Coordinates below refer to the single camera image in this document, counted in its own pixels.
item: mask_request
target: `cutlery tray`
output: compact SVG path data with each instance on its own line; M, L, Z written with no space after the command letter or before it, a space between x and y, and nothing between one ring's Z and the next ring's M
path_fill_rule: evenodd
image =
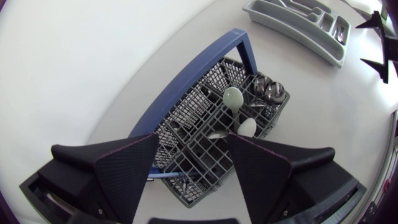
M245 32L238 31L240 35L244 34L247 37ZM247 58L245 54L241 54L241 57L243 60ZM290 97L286 93L286 99L280 105L251 108L248 103L258 100L253 94L254 80L262 74L255 68L256 72L252 73L248 71L244 63L226 57L219 58L215 63L209 63L209 69L198 75L198 79L194 80L182 95L178 95L173 105L168 104L166 113L157 125L152 130L145 127L146 131L155 131L159 134L160 144L154 165L165 173L183 172L185 174L187 185L185 193L182 189L182 177L164 178L163 182L188 208L194 206L210 192L217 190L233 170L227 142L222 138L207 139L207 136L216 130L233 131L232 112L223 104L224 90L231 86L241 90L244 104L239 110L239 123L247 118L254 118L257 123L255 138L263 138L271 131ZM246 63L246 65L250 64L249 70L253 71L252 63ZM179 76L169 85L175 83ZM141 120L133 129L131 136L144 132L140 128Z
M243 10L249 13L252 21L296 40L332 65L339 68L343 65L351 26L322 3L314 0L256 0L243 6Z

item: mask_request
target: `white surface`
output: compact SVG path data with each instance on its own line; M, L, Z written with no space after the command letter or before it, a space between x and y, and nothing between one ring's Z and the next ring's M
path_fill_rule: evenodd
M144 62L213 0L11 1L0 13L0 189L43 222L21 184L53 144L86 143Z
M125 138L156 96L191 59L237 27L249 34L258 70L283 83L290 93L290 100L267 139L299 147L332 146L336 149L335 161L369 187L380 165L380 150L386 147L390 114L398 107L398 79L392 71L390 84L383 84L377 72L360 61L382 61L380 39L371 29L354 28L364 19L352 8L340 1L329 3L351 23L349 47L341 69L292 39L251 22L241 10L242 1L219 0L147 61L106 112L89 143ZM238 58L236 52L228 56ZM241 223L249 223L236 174L191 209L185 208L160 181L148 182L135 222L145 223L150 217L236 217Z

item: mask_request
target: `white table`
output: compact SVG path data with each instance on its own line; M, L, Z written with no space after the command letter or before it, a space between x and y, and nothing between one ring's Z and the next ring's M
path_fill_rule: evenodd
M355 29L364 20L340 1L330 7L351 23L345 63L332 67L292 39L250 21L242 1L214 2L174 34L135 74L96 127L89 143L126 137L156 96L186 64L228 30L248 32L258 70L284 84L291 97L267 140L336 149L335 161L369 187L386 146L398 80L385 85L359 58L382 61L379 37ZM238 59L235 52L228 56ZM193 208L185 208L159 180L148 182L135 222L150 217L201 220L235 217L249 223L236 174Z

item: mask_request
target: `white spoon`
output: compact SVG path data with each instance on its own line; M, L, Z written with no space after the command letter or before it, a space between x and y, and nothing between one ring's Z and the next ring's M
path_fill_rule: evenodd
M257 124L256 120L253 118L248 118L240 125L238 128L238 135L246 136L246 137L253 137L254 133L256 133Z
M234 119L234 131L236 132L239 127L239 109L243 105L243 95L238 88L229 87L225 90L223 95L223 103L232 111Z

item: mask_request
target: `cutlery basket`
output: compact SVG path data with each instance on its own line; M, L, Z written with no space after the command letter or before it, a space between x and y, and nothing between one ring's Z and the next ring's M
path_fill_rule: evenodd
M242 63L224 57L237 47ZM245 31L233 29L193 59L151 104L130 137L158 132L160 144L154 165L162 172L183 172L182 177L164 178L164 184L188 208L223 184L233 170L224 139L207 139L216 130L233 131L232 112L223 104L223 93L235 86L243 94L239 123L254 118L255 138L264 138L274 127L289 99L280 105L252 108L257 98L253 88L257 72Z

